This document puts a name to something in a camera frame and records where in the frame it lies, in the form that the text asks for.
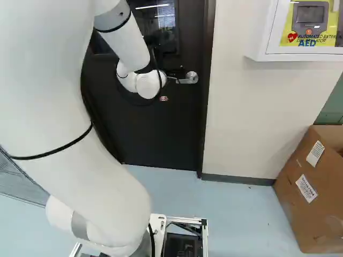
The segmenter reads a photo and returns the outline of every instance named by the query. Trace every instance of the gray band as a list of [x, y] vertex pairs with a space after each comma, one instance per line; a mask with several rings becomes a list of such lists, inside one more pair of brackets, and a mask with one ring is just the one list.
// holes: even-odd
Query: gray band
[[87, 235], [87, 221], [76, 211], [73, 212], [73, 216], [71, 218], [71, 231], [77, 238], [89, 241]]
[[95, 16], [94, 27], [99, 31], [109, 31], [125, 23], [131, 14], [126, 0], [120, 2], [110, 11]]

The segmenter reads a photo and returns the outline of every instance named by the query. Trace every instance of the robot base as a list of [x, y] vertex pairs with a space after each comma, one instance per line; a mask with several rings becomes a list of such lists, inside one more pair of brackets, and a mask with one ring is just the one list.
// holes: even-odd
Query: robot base
[[[208, 257], [206, 219], [152, 214], [150, 224], [154, 232], [155, 257]], [[69, 257], [107, 257], [102, 253], [85, 252], [88, 250], [77, 243]]]

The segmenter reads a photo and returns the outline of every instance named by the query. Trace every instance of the aed cabinet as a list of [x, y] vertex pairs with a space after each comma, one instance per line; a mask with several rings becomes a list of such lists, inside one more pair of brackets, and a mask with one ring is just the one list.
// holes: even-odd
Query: aed cabinet
[[266, 61], [343, 61], [340, 0], [259, 0], [245, 55]]

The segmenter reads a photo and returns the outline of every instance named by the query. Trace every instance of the dark door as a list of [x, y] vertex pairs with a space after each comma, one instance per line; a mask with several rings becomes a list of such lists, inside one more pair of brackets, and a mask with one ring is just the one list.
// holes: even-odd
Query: dark door
[[205, 57], [211, 55], [211, 50], [204, 53], [207, 1], [128, 3], [147, 44], [155, 48], [159, 69], [179, 79], [195, 71], [199, 81], [170, 79], [154, 101], [143, 100], [116, 80], [118, 60], [94, 32], [81, 80], [85, 104], [102, 142], [119, 161], [193, 170], [200, 176], [210, 72]]

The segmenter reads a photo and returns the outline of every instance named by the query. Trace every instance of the baseboard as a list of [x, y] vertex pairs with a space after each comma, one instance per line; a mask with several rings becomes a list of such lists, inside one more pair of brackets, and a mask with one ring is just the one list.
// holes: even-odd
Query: baseboard
[[269, 178], [236, 177], [236, 176], [207, 174], [207, 173], [202, 174], [202, 180], [248, 184], [248, 185], [257, 185], [257, 186], [272, 186], [275, 183], [275, 179], [269, 179]]

